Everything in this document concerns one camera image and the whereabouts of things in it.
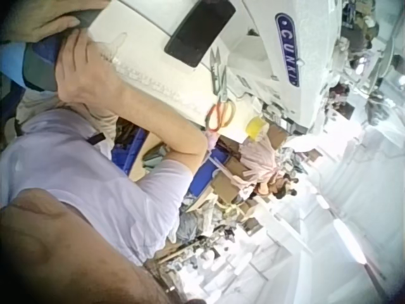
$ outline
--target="hand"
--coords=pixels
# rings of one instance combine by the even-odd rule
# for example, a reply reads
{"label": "hand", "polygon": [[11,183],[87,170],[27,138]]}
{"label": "hand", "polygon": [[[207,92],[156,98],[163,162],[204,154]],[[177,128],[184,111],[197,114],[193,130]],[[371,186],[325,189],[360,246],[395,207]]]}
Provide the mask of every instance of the hand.
{"label": "hand", "polygon": [[110,0],[17,0],[8,14],[2,41],[37,42],[80,21],[65,14],[83,10],[101,10]]}
{"label": "hand", "polygon": [[116,113],[125,85],[85,30],[74,30],[62,45],[55,74],[60,100]]}

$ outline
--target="white table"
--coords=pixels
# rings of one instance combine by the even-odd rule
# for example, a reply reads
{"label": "white table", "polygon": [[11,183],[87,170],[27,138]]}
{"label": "white table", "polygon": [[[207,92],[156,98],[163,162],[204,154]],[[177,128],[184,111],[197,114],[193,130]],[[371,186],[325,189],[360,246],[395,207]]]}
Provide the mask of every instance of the white table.
{"label": "white table", "polygon": [[[216,103],[216,96],[212,93],[211,73],[207,68],[209,54],[204,57],[204,64],[193,69],[163,51],[169,41],[169,34],[184,19],[194,1],[126,2],[132,8],[136,7],[141,14],[126,4],[114,1],[92,24],[91,36],[97,42],[111,44],[120,34],[125,33],[125,42],[115,55],[117,70],[122,77],[134,87],[172,106],[189,120],[204,125],[206,114]],[[229,51],[223,41],[215,40],[213,47],[220,48],[221,57],[226,61]],[[229,97],[235,101],[231,92]],[[220,134],[241,143],[247,137],[247,124],[258,112],[248,99],[236,101],[236,105],[232,123],[222,129]]]}

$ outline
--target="scissors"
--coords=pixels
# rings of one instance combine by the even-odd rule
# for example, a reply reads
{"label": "scissors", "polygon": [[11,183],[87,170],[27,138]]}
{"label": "scissors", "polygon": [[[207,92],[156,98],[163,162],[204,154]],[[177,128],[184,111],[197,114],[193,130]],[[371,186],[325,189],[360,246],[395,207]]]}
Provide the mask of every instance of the scissors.
{"label": "scissors", "polygon": [[[218,96],[216,104],[208,111],[206,116],[206,129],[211,132],[218,132],[220,129],[227,127],[234,119],[236,106],[235,103],[228,98],[227,89],[227,67],[224,66],[221,73],[221,55],[220,50],[216,50],[216,55],[211,49],[209,55],[209,65],[211,70],[211,78],[213,81],[213,93]],[[228,109],[231,109],[230,116],[226,119]],[[210,127],[211,117],[216,112],[216,128]]]}

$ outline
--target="white sewing machine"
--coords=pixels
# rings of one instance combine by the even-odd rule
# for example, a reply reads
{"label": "white sewing machine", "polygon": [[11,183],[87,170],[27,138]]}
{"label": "white sewing machine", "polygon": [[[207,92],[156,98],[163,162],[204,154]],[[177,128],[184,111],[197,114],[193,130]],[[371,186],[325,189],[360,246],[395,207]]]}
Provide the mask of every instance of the white sewing machine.
{"label": "white sewing machine", "polygon": [[[113,54],[121,73],[130,77],[134,86],[204,125],[216,102],[209,52],[193,69],[163,51],[196,2],[114,1],[90,32],[96,41],[110,44],[125,38]],[[250,92],[269,105],[277,104],[280,115],[300,125],[305,134],[333,78],[332,53],[340,37],[341,0],[230,2],[236,13],[212,47],[220,48],[228,65],[229,95],[237,109],[233,122],[220,133],[238,142],[246,138],[246,125],[259,114],[260,105],[238,96]]]}

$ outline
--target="black phone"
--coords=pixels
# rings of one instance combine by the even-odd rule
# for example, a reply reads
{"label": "black phone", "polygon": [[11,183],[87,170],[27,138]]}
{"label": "black phone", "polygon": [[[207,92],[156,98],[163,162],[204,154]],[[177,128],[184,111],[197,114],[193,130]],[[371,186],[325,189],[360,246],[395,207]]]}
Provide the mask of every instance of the black phone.
{"label": "black phone", "polygon": [[229,0],[200,0],[180,24],[165,52],[195,68],[236,9]]}

